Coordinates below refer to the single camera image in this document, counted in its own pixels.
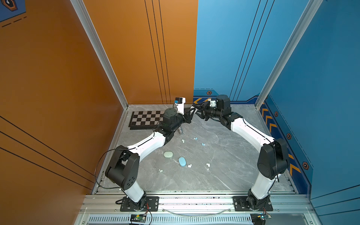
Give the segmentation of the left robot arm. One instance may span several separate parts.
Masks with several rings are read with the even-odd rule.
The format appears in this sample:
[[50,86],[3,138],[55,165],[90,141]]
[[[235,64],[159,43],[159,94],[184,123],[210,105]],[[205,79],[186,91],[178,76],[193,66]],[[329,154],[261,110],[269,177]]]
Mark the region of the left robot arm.
[[176,130],[184,123],[191,123],[196,109],[192,106],[180,113],[175,108],[166,109],[163,121],[153,133],[140,142],[128,147],[118,146],[105,170],[105,176],[118,185],[138,210],[145,209],[146,192],[137,182],[139,164],[156,149],[166,145]]

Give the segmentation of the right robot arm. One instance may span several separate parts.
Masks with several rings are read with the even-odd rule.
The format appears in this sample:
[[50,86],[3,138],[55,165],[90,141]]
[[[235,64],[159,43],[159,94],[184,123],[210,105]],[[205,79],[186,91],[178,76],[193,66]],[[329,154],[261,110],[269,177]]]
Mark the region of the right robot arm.
[[233,112],[230,98],[219,95],[215,100],[193,104],[196,114],[207,121],[217,119],[230,131],[240,135],[259,153],[257,168],[259,174],[248,191],[247,207],[252,211],[262,210],[270,202],[269,191],[290,164],[287,143],[282,138],[275,139],[247,122],[243,116]]

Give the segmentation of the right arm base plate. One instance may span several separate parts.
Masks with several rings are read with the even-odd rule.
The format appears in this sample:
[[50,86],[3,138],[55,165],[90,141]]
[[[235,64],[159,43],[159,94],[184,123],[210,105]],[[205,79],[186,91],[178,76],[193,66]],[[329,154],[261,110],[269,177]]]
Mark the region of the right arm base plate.
[[261,200],[256,199],[254,196],[234,196],[232,200],[236,212],[273,211],[270,195]]

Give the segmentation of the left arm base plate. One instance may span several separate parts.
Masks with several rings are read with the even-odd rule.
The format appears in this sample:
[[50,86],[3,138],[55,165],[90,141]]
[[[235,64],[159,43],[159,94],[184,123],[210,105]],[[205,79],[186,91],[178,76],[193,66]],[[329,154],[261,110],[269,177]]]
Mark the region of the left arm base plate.
[[130,198],[124,197],[119,203],[121,203],[121,212],[144,212],[147,210],[150,212],[157,212],[159,207],[159,197],[146,196],[143,197],[140,202],[134,202]]

